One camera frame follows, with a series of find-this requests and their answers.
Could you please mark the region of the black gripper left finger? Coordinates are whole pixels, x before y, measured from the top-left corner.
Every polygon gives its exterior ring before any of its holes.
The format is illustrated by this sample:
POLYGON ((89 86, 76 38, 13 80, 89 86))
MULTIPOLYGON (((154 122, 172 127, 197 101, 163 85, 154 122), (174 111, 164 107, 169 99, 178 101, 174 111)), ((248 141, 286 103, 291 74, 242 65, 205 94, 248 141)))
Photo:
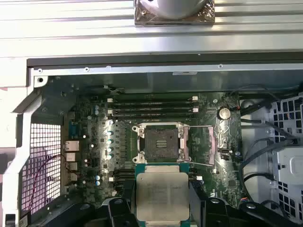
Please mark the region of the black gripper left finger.
POLYGON ((101 207, 75 203, 44 219, 43 227, 135 227, 137 218, 131 211, 135 180, 126 180, 121 197, 106 199, 101 207))

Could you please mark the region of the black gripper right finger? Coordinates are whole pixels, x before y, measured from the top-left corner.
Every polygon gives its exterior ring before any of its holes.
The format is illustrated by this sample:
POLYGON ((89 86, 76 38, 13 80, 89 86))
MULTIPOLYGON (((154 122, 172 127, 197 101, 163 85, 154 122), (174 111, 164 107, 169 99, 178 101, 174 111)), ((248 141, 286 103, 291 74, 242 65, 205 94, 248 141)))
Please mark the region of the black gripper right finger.
POLYGON ((255 202, 233 208, 224 200, 208 197, 200 181, 190 181, 189 202, 192 218, 199 227, 284 227, 285 218, 255 202))

